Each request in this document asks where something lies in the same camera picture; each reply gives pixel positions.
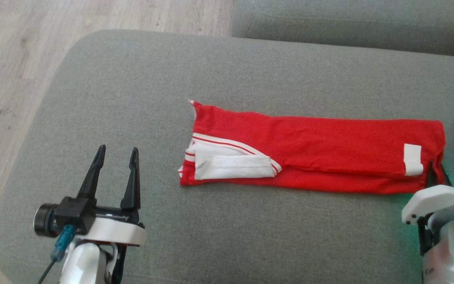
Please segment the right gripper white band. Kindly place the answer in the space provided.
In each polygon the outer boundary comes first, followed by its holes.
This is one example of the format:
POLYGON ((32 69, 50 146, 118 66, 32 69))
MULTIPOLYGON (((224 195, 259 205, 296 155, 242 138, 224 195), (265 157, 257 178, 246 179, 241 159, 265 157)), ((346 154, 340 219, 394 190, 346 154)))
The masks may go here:
POLYGON ((454 206, 454 187, 447 185, 447 174, 440 166, 443 178, 438 176, 434 161, 430 161, 426 176, 426 189, 413 194, 401 212, 402 222, 418 229, 419 254, 426 254, 438 240, 430 228, 430 218, 436 212, 454 206))

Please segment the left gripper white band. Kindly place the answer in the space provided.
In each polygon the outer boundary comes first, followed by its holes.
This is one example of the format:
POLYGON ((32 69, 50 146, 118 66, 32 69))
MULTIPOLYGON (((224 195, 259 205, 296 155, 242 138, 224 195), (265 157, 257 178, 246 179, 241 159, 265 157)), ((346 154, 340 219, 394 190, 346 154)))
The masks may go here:
MULTIPOLYGON (((77 198, 95 200, 99 174, 106 156, 102 144, 77 194, 77 198)), ((140 159, 139 150, 132 149, 129 162, 131 173, 120 202, 121 209, 96 208, 96 218, 87 234, 78 235, 78 283, 120 284, 124 277, 128 247, 141 247, 146 230, 139 220, 140 159)))

